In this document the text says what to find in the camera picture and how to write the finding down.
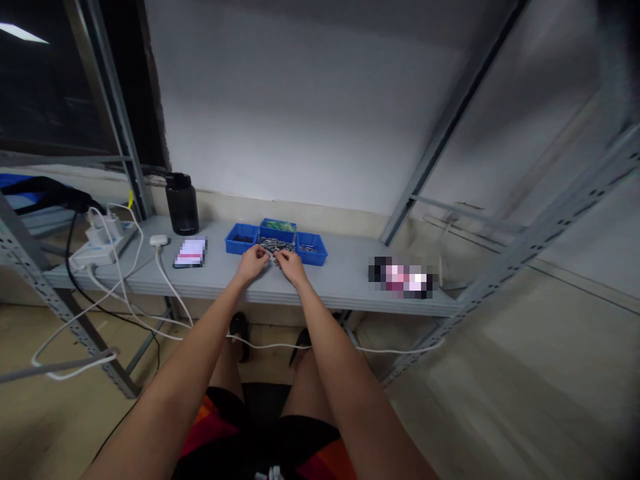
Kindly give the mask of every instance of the person's right hand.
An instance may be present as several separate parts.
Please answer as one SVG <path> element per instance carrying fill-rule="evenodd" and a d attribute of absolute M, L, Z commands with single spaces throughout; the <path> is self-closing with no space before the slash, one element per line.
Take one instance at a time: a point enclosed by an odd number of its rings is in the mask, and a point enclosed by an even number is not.
<path fill-rule="evenodd" d="M 302 259 L 298 254 L 289 250 L 280 250 L 274 253 L 273 256 L 280 270 L 284 272 L 294 287 L 298 288 L 299 285 L 309 282 L 305 268 L 302 265 Z"/>

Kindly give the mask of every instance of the red shorts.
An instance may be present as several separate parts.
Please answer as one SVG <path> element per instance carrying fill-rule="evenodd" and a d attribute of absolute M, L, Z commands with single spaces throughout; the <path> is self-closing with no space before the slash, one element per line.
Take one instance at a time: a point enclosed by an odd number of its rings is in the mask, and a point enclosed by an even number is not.
<path fill-rule="evenodd" d="M 340 432 L 320 420 L 282 417 L 257 428 L 231 392 L 210 387 L 189 432 L 173 478 L 251 479 L 280 467 L 285 480 L 355 479 Z"/>

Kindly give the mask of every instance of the ceiling light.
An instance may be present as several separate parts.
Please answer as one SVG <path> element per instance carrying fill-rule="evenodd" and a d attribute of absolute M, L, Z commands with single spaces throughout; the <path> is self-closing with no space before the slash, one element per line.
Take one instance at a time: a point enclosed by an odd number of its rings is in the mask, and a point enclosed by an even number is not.
<path fill-rule="evenodd" d="M 35 35 L 30 34 L 28 31 L 22 30 L 22 28 L 16 27 L 15 25 L 12 25 L 10 23 L 0 23 L 0 30 L 4 30 L 5 32 L 10 33 L 22 40 L 49 44 L 48 41 L 44 41 L 42 40 L 42 38 L 38 38 Z"/>

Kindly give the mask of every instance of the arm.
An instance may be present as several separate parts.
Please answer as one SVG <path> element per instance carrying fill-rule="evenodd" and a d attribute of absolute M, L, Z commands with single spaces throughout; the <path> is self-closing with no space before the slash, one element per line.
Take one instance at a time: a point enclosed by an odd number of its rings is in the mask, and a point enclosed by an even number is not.
<path fill-rule="evenodd" d="M 300 257 L 275 257 L 300 295 L 320 378 L 358 478 L 437 479 L 365 358 L 313 290 Z"/>
<path fill-rule="evenodd" d="M 243 254 L 230 284 L 180 342 L 83 480 L 171 477 L 207 390 L 238 296 L 268 260 L 259 245 Z"/>

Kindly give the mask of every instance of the white cable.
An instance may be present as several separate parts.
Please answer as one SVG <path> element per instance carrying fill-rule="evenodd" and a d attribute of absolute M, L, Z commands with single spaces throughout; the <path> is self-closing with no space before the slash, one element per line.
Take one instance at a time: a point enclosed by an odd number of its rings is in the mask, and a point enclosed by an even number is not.
<path fill-rule="evenodd" d="M 307 346 L 307 347 L 301 347 L 300 345 L 291 345 L 290 343 L 272 343 L 270 345 L 254 345 L 252 343 L 249 343 L 248 341 L 237 337 L 235 335 L 227 335 L 227 338 L 232 338 L 232 339 L 236 339 L 236 340 L 240 340 L 242 343 L 246 343 L 248 346 L 250 346 L 251 348 L 255 348 L 255 349 L 265 349 L 265 348 L 274 348 L 274 347 L 290 347 L 290 348 L 295 348 L 295 349 L 299 349 L 299 350 L 308 350 L 310 348 L 313 348 L 311 346 Z M 363 347 L 356 347 L 356 349 L 361 350 L 361 351 L 366 351 L 369 353 L 398 353 L 400 355 L 408 355 L 410 353 L 424 353 L 427 352 L 429 350 L 435 350 L 436 348 L 440 347 L 440 345 L 442 345 L 445 342 L 444 339 L 440 340 L 438 343 L 436 343 L 435 345 L 431 346 L 431 347 L 426 347 L 423 349 L 418 349 L 418 350 L 408 350 L 408 351 L 403 351 L 403 350 L 375 350 L 375 349 L 366 349 Z"/>
<path fill-rule="evenodd" d="M 123 209 L 125 209 L 125 210 L 129 210 L 129 212 L 131 213 L 131 218 L 133 219 L 133 222 L 135 223 L 135 226 L 138 228 L 138 232 L 140 232 L 140 245 L 138 245 L 138 251 L 139 251 L 139 250 L 140 250 L 140 247 L 142 246 L 142 242 L 143 242 L 143 240 L 144 240 L 144 238 L 145 238 L 145 235 L 144 235 L 144 233 L 142 232 L 142 228 L 140 228 L 140 224 L 138 223 L 138 220 L 136 220 L 136 219 L 135 219 L 135 215 L 133 214 L 133 211 L 132 211 L 129 207 L 125 207 L 124 205 L 118 205 L 117 203 L 108 203 L 108 204 L 107 204 L 107 207 L 119 207 L 119 208 L 123 208 Z M 184 302 L 182 302 L 182 298 L 180 298 L 180 295 L 178 295 L 178 292 L 176 292 L 175 288 L 173 288 L 173 285 L 171 284 L 171 282 L 170 282 L 170 281 L 169 281 L 169 279 L 167 278 L 167 275 L 165 274 L 165 271 L 164 271 L 164 269 L 162 268 L 162 264 L 160 264 L 160 262 L 158 261 L 158 255 L 159 255 L 158 248 L 156 248 L 156 252 L 155 252 L 155 253 L 156 253 L 155 259 L 156 259 L 156 263 L 158 264 L 158 268 L 160 268 L 160 273 L 161 273 L 161 274 L 162 274 L 162 276 L 165 278 L 165 280 L 166 280 L 167 284 L 169 285 L 169 288 L 171 288 L 171 291 L 172 291 L 172 292 L 175 294 L 175 296 L 178 298 L 178 301 L 180 302 L 180 305 L 182 305 L 182 308 L 184 308 L 185 313 L 187 314 L 187 318 L 189 318 L 189 325 L 191 326 L 191 328 L 193 328 L 193 320 L 192 320 L 192 318 L 191 318 L 191 314 L 189 314 L 189 310 L 187 310 L 187 307 L 185 306 Z M 140 310 L 140 312 L 142 312 L 144 315 L 146 315 L 146 316 L 148 316 L 148 317 L 151 317 L 151 318 L 154 318 L 154 319 L 158 319 L 158 320 L 165 320 L 165 321 L 169 321 L 169 322 L 172 322 L 172 323 L 176 323 L 176 324 L 178 324 L 178 325 L 181 325 L 181 326 L 183 326 L 183 327 L 186 327 L 186 325 L 185 325 L 184 323 L 182 323 L 182 322 L 178 322 L 178 321 L 175 321 L 175 320 L 164 319 L 164 318 L 162 318 L 162 317 L 153 317 L 153 316 L 151 316 L 151 315 L 147 315 L 147 314 L 146 314 L 146 313 L 145 313 L 145 312 L 144 312 L 140 307 L 136 307 L 136 308 L 138 308 L 138 310 Z"/>
<path fill-rule="evenodd" d="M 260 350 L 260 349 L 264 349 L 264 348 L 274 348 L 274 347 L 291 347 L 291 348 L 295 348 L 298 350 L 308 350 L 311 348 L 311 346 L 308 347 L 302 347 L 300 345 L 290 345 L 288 343 L 272 343 L 270 345 L 254 345 L 252 343 L 249 343 L 248 341 L 244 340 L 243 338 L 240 337 L 236 337 L 235 335 L 227 335 L 227 338 L 233 338 L 236 340 L 240 340 L 242 343 L 246 343 L 248 346 L 250 346 L 251 348 L 255 348 L 256 350 Z"/>
<path fill-rule="evenodd" d="M 66 322 L 64 325 L 62 325 L 60 328 L 58 328 L 58 330 L 56 330 L 54 332 L 54 334 L 52 336 L 49 337 L 49 339 L 44 342 L 40 348 L 38 348 L 38 350 L 36 350 L 36 352 L 33 354 L 33 356 L 31 357 L 31 364 L 34 367 L 42 367 L 42 364 L 40 362 L 38 362 L 38 356 L 40 356 L 40 354 L 42 353 L 42 351 L 52 342 L 52 340 L 54 338 L 56 338 L 56 336 L 58 336 L 58 334 L 60 332 L 62 332 L 62 330 L 64 330 L 65 328 L 67 328 L 68 326 L 70 326 L 70 324 L 72 324 L 74 321 L 76 321 L 76 319 L 82 315 L 84 315 L 86 312 L 88 312 L 89 310 L 91 310 L 94 306 L 96 306 L 100 301 L 106 299 L 108 297 L 108 295 L 105 295 L 103 298 L 101 298 L 98 302 L 94 303 L 93 305 L 90 305 L 86 310 L 82 311 L 80 314 L 76 315 L 74 318 L 72 318 L 71 320 L 69 320 L 68 322 Z M 108 357 L 105 357 L 103 359 L 100 360 L 96 360 L 93 363 L 90 363 L 88 365 L 85 365 L 84 367 L 75 370 L 71 373 L 68 373 L 66 375 L 58 375 L 56 373 L 47 373 L 47 376 L 51 379 L 54 380 L 66 380 L 66 379 L 70 379 L 72 377 L 75 377 L 76 375 L 78 375 L 79 373 L 84 372 L 84 370 L 90 369 L 92 367 L 95 367 L 96 365 L 102 365 L 103 363 L 108 363 L 112 360 L 115 360 L 117 358 L 117 355 L 114 353 Z"/>
<path fill-rule="evenodd" d="M 89 275 L 89 278 L 91 279 L 91 281 L 94 282 L 95 286 L 98 287 L 100 290 L 102 290 L 104 292 L 107 292 L 113 298 L 115 298 L 117 300 L 120 300 L 123 303 L 126 303 L 124 298 L 122 298 L 120 295 L 116 294 L 116 292 L 111 292 L 106 286 L 104 286 L 104 284 L 102 284 L 100 282 L 100 280 L 98 280 L 96 278 L 95 273 L 93 271 L 93 265 L 90 265 L 89 268 L 87 268 L 87 274 Z M 144 310 L 142 310 L 142 308 L 138 307 L 134 302 L 129 302 L 129 303 L 131 304 L 131 306 L 133 308 L 138 310 L 145 317 L 152 318 L 154 320 L 162 320 L 162 321 L 166 321 L 166 322 L 170 322 L 170 323 L 175 323 L 176 325 L 180 325 L 181 327 L 191 328 L 190 326 L 185 325 L 184 322 L 181 322 L 181 321 L 178 321 L 178 320 L 172 320 L 172 319 L 168 319 L 168 318 L 164 318 L 164 317 L 158 317 L 156 315 L 150 315 L 147 312 L 145 312 Z"/>
<path fill-rule="evenodd" d="M 182 298 L 180 298 L 180 295 L 178 295 L 178 292 L 176 292 L 175 288 L 173 288 L 173 285 L 171 284 L 171 281 L 169 280 L 169 278 L 167 277 L 167 274 L 165 273 L 165 269 L 162 267 L 162 262 L 160 262 L 160 248 L 162 248 L 162 247 L 156 247 L 155 248 L 155 262 L 158 265 L 158 269 L 160 270 L 160 273 L 162 274 L 162 276 L 164 277 L 165 281 L 167 282 L 167 285 L 169 286 L 169 288 L 171 289 L 173 294 L 176 296 L 176 298 L 178 298 L 178 302 L 180 302 L 180 305 L 182 305 L 182 308 L 184 308 L 185 313 L 187 314 L 187 317 L 189 318 L 189 324 L 191 326 L 193 326 L 193 320 L 191 319 L 191 314 L 189 313 L 189 310 L 187 310 L 187 306 L 182 301 Z"/>
<path fill-rule="evenodd" d="M 135 224 L 136 228 L 138 229 L 138 232 L 140 233 L 140 242 L 139 242 L 139 244 L 138 244 L 138 249 L 137 249 L 137 250 L 136 250 L 136 252 L 135 252 L 135 257 L 134 257 L 134 259 L 133 259 L 133 264 L 132 264 L 132 266 L 131 266 L 131 269 L 129 270 L 129 272 L 128 272 L 128 273 L 127 273 L 127 275 L 126 275 L 126 277 L 128 277 L 128 276 L 130 276 L 130 274 L 132 274 L 132 272 L 135 270 L 135 268 L 136 268 L 136 266 L 137 266 L 137 264 L 138 264 L 138 258 L 139 258 L 139 256 L 140 256 L 140 250 L 142 249 L 142 245 L 143 245 L 143 243 L 144 243 L 145 234 L 144 234 L 144 232 L 142 231 L 142 228 L 140 228 L 140 224 L 139 224 L 139 223 L 138 223 L 138 221 L 136 220 L 135 215 L 133 214 L 133 212 L 132 212 L 132 210 L 131 210 L 130 208 L 125 207 L 124 205 L 118 205 L 118 204 L 116 204 L 116 203 L 109 203 L 109 204 L 107 204 L 107 206 L 109 206 L 109 205 L 110 205 L 110 206 L 120 207 L 120 208 L 124 208 L 124 209 L 126 209 L 126 210 L 129 210 L 129 212 L 131 212 L 131 218 L 133 219 L 133 222 L 134 222 L 134 224 Z M 103 218 L 102 214 L 101 214 L 98 210 L 96 210 L 95 208 L 93 208 L 93 207 L 92 207 L 89 211 L 91 211 L 91 210 L 93 210 L 93 211 L 97 212 L 98 216 L 100 216 L 100 218 L 102 219 L 102 222 L 103 222 L 103 224 L 104 224 L 104 226 L 105 226 L 105 228 L 106 228 L 106 227 L 107 227 L 107 226 L 106 226 L 106 222 L 105 222 L 105 220 L 104 220 L 104 218 Z M 112 248 L 114 248 L 114 250 L 115 250 L 115 247 L 113 246 L 113 242 L 112 242 L 111 240 L 110 240 L 110 242 L 111 242 L 111 246 L 112 246 Z M 106 294 L 104 297 L 102 297 L 100 300 L 98 300 L 98 301 L 94 302 L 92 305 L 88 306 L 86 309 L 82 310 L 82 312 L 80 312 L 80 313 L 79 313 L 78 315 L 76 315 L 74 318 L 72 318 L 72 319 L 68 320 L 68 322 L 66 322 L 64 325 L 62 325 L 60 328 L 58 328 L 58 330 L 56 330 L 56 332 L 54 332 L 54 334 L 53 334 L 52 336 L 50 336 L 50 337 L 48 338 L 48 340 L 46 340 L 46 342 L 44 342 L 44 343 L 40 346 L 40 348 L 38 348 L 38 350 L 36 350 L 36 352 L 33 354 L 32 358 L 31 358 L 31 364 L 32 364 L 34 367 L 41 367 L 41 366 L 42 366 L 42 364 L 41 364 L 40 362 L 38 362 L 38 357 L 40 356 L 40 354 L 42 354 L 42 352 L 45 350 L 45 348 L 47 348 L 47 346 L 49 346 L 49 344 L 53 341 L 53 339 L 54 339 L 54 338 L 56 338 L 56 336 L 58 336 L 58 334 L 60 334 L 60 332 L 62 332 L 62 330 L 64 330 L 64 329 L 65 329 L 65 328 L 67 328 L 68 326 L 70 326 L 74 321 L 76 321 L 76 320 L 77 320 L 78 318 L 80 318 L 82 315 L 86 314 L 86 312 L 88 312 L 89 310 L 91 310 L 92 308 L 94 308 L 96 305 L 99 305 L 101 302 L 103 302 L 104 300 L 106 300 L 110 295 L 112 295 L 112 294 L 113 294 L 114 290 L 116 290 L 116 288 L 118 288 L 118 286 L 119 286 L 121 283 L 123 284 L 123 291 L 124 291 L 124 293 L 125 293 L 125 298 L 126 298 L 126 291 L 125 291 L 125 286 L 124 286 L 124 279 L 123 279 L 123 276 L 122 276 L 122 271 L 120 270 L 120 265 L 119 265 L 119 262 L 118 262 L 118 255 L 117 255 L 117 253 L 115 254 L 115 258 L 116 258 L 116 262 L 117 262 L 117 266 L 118 266 L 118 274 L 120 275 L 120 281 L 118 281 L 118 282 L 113 286 L 113 288 L 111 288 L 111 289 L 109 289 L 109 290 L 106 290 L 106 289 L 105 289 L 105 291 L 106 291 L 106 293 L 107 293 L 107 294 Z M 133 314 L 133 316 L 134 316 L 134 317 L 135 317 L 135 318 L 136 318 L 140 323 L 142 323 L 144 326 L 146 326 L 146 328 L 148 328 L 149 330 L 152 330 L 152 331 L 154 331 L 154 332 L 156 332 L 156 333 L 158 333 L 158 334 L 160 334 L 160 335 L 162 335 L 162 336 L 164 336 L 164 337 L 168 337 L 168 338 L 171 338 L 171 339 L 174 339 L 174 340 L 182 340 L 181 338 L 178 338 L 178 337 L 172 337 L 171 335 L 166 335 L 166 334 L 164 334 L 163 332 L 160 332 L 160 331 L 158 331 L 158 330 L 156 330 L 156 329 L 154 329 L 154 328 L 152 328 L 152 327 L 148 326 L 146 323 L 142 322 L 139 318 L 137 318 L 137 317 L 136 317 L 136 315 L 133 313 L 133 311 L 131 311 L 131 313 Z M 174 322 L 173 320 L 170 320 L 170 319 L 163 319 L 163 320 L 165 320 L 165 321 L 171 321 L 171 322 Z M 104 359 L 100 359 L 100 360 L 98 360 L 98 361 L 96 361 L 96 362 L 94 362 L 94 363 L 90 363 L 90 364 L 88 364 L 88 365 L 86 365 L 86 366 L 84 366 L 84 367 L 82 367 L 82 368 L 80 368 L 80 369 L 78 369 L 78 370 L 76 370 L 76 371 L 74 371 L 74 372 L 72 372 L 72 373 L 69 373 L 69 374 L 67 374 L 67 375 L 57 375 L 57 374 L 55 374 L 55 373 L 48 373 L 48 374 L 47 374 L 47 376 L 48 376 L 49 378 L 51 378 L 51 379 L 58 380 L 58 381 L 66 380 L 66 379 L 72 378 L 72 377 L 74 377 L 74 376 L 76 376 L 76 375 L 78 375 L 78 374 L 82 373 L 84 370 L 87 370 L 87 369 L 89 369 L 89 368 L 92 368 L 92 367 L 94 367 L 94 366 L 96 366 L 96 365 L 102 365 L 103 363 L 108 363 L 108 362 L 110 362 L 110 361 L 112 361 L 112 360 L 114 360 L 114 359 L 116 359 L 116 358 L 117 358 L 117 355 L 115 355 L 115 354 L 114 354 L 114 355 L 110 355 L 109 357 L 106 357 L 106 358 L 104 358 Z"/>
<path fill-rule="evenodd" d="M 95 211 L 99 215 L 100 220 L 102 221 L 102 224 L 103 224 L 105 230 L 108 230 L 107 229 L 107 222 L 106 222 L 105 218 L 102 216 L 102 214 L 98 211 L 98 209 L 96 209 L 95 207 L 90 207 L 89 209 L 92 210 L 92 211 Z M 140 229 L 140 225 L 135 220 L 135 217 L 133 217 L 133 219 L 134 219 L 134 222 L 135 222 L 136 226 L 140 230 L 140 232 L 142 232 L 142 230 Z M 120 277 L 120 283 L 122 283 L 122 294 L 125 297 L 125 304 L 129 308 L 129 311 L 131 312 L 131 315 L 133 316 L 133 318 L 138 320 L 138 323 L 140 323 L 141 325 L 144 325 L 149 330 L 152 330 L 152 331 L 156 332 L 158 335 L 162 335 L 163 337 L 170 338 L 172 340 L 182 340 L 182 338 L 174 337 L 172 335 L 168 335 L 168 334 L 166 334 L 164 332 L 161 332 L 160 330 L 157 330 L 157 329 L 151 327 L 150 325 L 148 325 L 145 322 L 143 322 L 140 319 L 140 317 L 138 317 L 135 314 L 135 312 L 133 311 L 133 308 L 131 308 L 131 304 L 129 303 L 129 298 L 127 297 L 127 288 L 126 288 L 125 283 L 124 283 L 125 282 L 124 277 L 122 276 L 122 268 L 120 268 L 120 258 L 118 258 L 118 252 L 115 249 L 115 245 L 113 244 L 113 239 L 111 238 L 111 236 L 109 236 L 109 243 L 111 244 L 111 248 L 113 249 L 113 256 L 115 257 L 115 266 L 116 266 L 116 268 L 118 270 L 118 276 Z"/>
<path fill-rule="evenodd" d="M 442 233 L 440 233 L 440 236 L 438 237 L 438 241 L 437 241 L 437 250 L 438 250 L 438 286 L 442 287 L 442 285 L 444 284 L 444 278 L 443 278 L 443 268 L 442 268 L 442 241 L 445 238 L 445 235 L 447 234 L 447 232 L 449 231 L 449 229 L 451 228 L 451 226 L 453 225 L 453 223 L 455 222 L 455 220 L 450 221 L 447 224 L 447 227 L 442 230 Z"/>

